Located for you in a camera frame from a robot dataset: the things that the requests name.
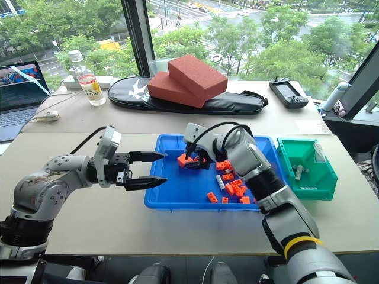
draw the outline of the bottle cap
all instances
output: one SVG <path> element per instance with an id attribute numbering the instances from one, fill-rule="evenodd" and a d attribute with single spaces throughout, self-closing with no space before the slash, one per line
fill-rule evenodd
<path id="1" fill-rule="evenodd" d="M 69 51 L 69 57 L 73 62 L 79 62 L 83 60 L 82 53 L 79 50 Z"/>

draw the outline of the white power strip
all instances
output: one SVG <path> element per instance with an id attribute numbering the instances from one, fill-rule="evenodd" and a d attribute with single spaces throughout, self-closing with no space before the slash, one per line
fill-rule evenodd
<path id="1" fill-rule="evenodd" d="M 96 76 L 96 80 L 100 88 L 109 89 L 115 82 L 113 76 Z M 71 75 L 67 76 L 63 81 L 63 86 L 66 88 L 81 88 L 78 81 L 75 81 Z"/>

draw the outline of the laptop keyboard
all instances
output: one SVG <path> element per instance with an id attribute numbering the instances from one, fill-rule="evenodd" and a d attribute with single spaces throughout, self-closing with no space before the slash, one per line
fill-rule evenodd
<path id="1" fill-rule="evenodd" d="M 16 114 L 2 114 L 0 115 L 0 126 L 10 126 L 14 124 L 25 123 L 36 112 L 35 109 L 19 112 Z"/>

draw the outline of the green bin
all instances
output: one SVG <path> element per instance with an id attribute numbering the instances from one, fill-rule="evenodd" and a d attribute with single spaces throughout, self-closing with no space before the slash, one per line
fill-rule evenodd
<path id="1" fill-rule="evenodd" d="M 288 184 L 300 199 L 332 200 L 337 175 L 317 139 L 278 138 L 277 148 Z M 298 165 L 304 167 L 295 179 Z"/>

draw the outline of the laptop screen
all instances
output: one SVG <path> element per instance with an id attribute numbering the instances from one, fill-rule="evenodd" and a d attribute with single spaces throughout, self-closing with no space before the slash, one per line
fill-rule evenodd
<path id="1" fill-rule="evenodd" d="M 0 111 L 38 106 L 49 95 L 37 62 L 0 67 Z"/>

